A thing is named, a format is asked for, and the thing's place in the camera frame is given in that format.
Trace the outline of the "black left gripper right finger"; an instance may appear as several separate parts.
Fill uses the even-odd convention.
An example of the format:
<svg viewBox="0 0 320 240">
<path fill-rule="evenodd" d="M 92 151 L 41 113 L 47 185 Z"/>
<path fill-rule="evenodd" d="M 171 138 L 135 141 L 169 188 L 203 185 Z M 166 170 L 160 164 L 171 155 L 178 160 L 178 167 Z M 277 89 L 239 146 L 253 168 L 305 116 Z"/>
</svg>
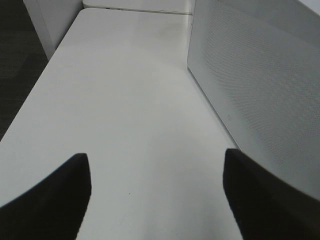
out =
<svg viewBox="0 0 320 240">
<path fill-rule="evenodd" d="M 236 148 L 225 151 L 223 189 L 244 240 L 318 240 L 320 202 Z"/>
</svg>

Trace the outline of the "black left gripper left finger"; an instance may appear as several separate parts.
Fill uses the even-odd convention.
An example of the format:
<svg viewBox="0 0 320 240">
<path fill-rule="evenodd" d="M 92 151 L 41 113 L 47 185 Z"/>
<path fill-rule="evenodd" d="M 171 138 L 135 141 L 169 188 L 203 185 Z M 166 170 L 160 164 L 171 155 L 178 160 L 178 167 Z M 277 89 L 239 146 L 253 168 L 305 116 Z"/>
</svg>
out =
<svg viewBox="0 0 320 240">
<path fill-rule="evenodd" d="M 0 208 L 2 240 L 74 240 L 92 194 L 88 156 L 77 153 Z"/>
</svg>

